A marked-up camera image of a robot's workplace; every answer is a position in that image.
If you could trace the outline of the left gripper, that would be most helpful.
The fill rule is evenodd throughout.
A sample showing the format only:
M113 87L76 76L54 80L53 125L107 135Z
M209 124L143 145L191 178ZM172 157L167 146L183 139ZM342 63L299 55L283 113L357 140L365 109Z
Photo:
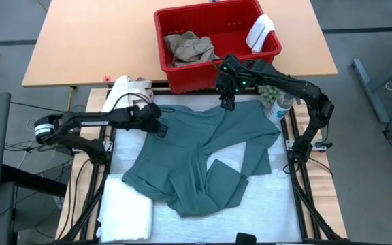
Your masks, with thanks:
M167 135L168 126L159 122L161 110L155 103L149 103L142 109L138 108L133 112L133 117L135 119L135 129L157 133L157 136L161 138Z

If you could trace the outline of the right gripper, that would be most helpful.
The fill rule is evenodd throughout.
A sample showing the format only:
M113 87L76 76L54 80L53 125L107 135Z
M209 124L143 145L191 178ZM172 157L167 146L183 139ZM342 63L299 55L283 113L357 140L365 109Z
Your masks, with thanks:
M220 106L223 109L234 111L235 95L246 90L251 83L247 69L251 68L251 60L239 60L236 56L228 54L219 66L216 66L217 75L215 87L220 93Z

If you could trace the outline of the teal grey garment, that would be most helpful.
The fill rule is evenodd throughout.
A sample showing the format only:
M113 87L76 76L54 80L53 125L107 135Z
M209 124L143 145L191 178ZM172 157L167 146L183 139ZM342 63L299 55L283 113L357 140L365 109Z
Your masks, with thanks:
M268 149L280 135L260 101L239 102L198 112L182 105L163 107L165 137L148 133L122 181L153 201L165 202L181 217L202 217L240 205L248 177L270 174ZM240 170L212 154L245 143Z

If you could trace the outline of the white lace top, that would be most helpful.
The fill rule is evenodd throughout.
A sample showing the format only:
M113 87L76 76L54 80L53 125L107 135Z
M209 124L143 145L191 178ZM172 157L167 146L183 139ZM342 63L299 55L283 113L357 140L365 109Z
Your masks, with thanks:
M147 240L151 236L153 202L110 174L105 182L96 236L102 243Z

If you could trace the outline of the red plastic laundry bin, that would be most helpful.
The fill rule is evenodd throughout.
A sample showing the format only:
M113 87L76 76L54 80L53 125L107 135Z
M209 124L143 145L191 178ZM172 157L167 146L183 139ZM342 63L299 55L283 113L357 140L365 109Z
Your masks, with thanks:
M240 61L263 59L272 63L282 50L273 31L266 37L260 53L253 54L246 44L246 36L262 14L257 0L227 0L157 10L154 23L159 62L161 70L167 75L171 91L185 93L214 88L217 74L214 64L219 65L221 62L174 67L173 54L167 49L165 36L192 31L198 37L209 37L214 44L215 55L220 58L232 54Z

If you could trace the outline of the green potted plant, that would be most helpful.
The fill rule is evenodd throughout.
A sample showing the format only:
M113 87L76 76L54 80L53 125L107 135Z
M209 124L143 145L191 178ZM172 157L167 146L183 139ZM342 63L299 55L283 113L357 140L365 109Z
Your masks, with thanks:
M262 104L270 108L276 100L284 95L284 92L270 85L258 86L258 93L261 95Z

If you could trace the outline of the clear spray bottle black trigger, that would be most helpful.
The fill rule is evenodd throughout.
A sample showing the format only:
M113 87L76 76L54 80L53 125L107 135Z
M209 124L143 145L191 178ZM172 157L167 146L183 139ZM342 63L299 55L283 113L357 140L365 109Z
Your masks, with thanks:
M272 104L268 113L268 119L272 123L278 124L284 118L286 113L291 109L294 100L295 97L288 93L280 95Z

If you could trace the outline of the beige folded cloth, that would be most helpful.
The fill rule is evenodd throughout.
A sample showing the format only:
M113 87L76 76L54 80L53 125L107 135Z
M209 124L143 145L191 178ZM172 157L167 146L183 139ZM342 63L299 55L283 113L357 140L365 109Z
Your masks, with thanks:
M129 76L121 76L115 81L101 112L109 112L133 105L142 109L148 103L152 103L153 99L151 80L142 77L132 80Z

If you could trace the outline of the khaki crumpled garment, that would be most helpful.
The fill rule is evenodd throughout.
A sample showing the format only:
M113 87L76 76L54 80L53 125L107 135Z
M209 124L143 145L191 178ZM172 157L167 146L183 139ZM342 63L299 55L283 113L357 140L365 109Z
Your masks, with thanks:
M194 32L171 34L163 38L167 49L173 54L174 67L183 67L218 59L209 37L198 37Z

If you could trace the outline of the small white cloth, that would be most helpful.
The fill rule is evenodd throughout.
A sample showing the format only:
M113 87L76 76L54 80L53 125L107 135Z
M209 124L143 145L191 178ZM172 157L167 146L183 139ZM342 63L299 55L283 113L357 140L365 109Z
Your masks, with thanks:
M272 19L267 14L260 15L246 37L246 44L253 54L262 51L265 39L272 31L275 31Z

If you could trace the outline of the tan wooden desk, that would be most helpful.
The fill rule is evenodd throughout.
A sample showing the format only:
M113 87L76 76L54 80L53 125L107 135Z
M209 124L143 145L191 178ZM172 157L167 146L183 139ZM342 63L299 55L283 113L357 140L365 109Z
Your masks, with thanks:
M52 0L22 81L24 87L103 85L121 75L166 79L154 13L208 0ZM258 0L282 50L278 71L332 76L338 70L310 0Z

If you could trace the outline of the black side desk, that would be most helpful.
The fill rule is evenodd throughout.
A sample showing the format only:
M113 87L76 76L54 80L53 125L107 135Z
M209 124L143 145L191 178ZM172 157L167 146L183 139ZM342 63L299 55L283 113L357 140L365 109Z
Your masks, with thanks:
M67 185L56 180L51 180L35 174L31 174L9 165L1 166L0 183L13 182L22 188L31 189L40 193L64 197Z

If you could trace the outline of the grey metal table leg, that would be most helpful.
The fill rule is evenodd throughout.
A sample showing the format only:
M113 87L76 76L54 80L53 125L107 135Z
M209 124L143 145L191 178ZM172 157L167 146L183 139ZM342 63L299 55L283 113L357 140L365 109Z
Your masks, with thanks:
M388 123L389 116L384 109L382 100L378 96L378 90L381 89L392 78L392 63L384 68L377 76L370 77L362 62L359 59L352 60L352 66L357 78L363 85L374 111L381 123Z

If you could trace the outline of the black aluminium frame rail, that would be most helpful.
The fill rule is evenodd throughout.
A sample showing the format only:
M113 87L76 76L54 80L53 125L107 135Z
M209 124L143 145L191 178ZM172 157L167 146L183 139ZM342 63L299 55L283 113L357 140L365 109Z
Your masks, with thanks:
M72 163L65 200L55 234L56 240L74 244L77 240L97 241L97 217L101 207L99 189L110 172L115 130L110 126L81 129L82 137L105 142L106 163L93 164L84 152L75 155Z
M199 91L189 91L184 93L173 93L170 89L166 88L153 88L152 91L155 95L220 95L217 90L199 90Z
M329 241L348 241L347 238L342 238L338 235L326 222L323 216L319 213L314 204L312 190L309 181L308 169L305 163L297 163L293 157L293 149L287 146L289 140L289 131L287 129L286 119L281 120L282 135L285 138L284 145L287 150L287 175L290 176L293 188L293 196L295 207L298 216L299 232L303 243L308 242L326 242ZM314 238L308 237L308 230L306 228L306 219L304 215L304 208L309 212L311 230Z

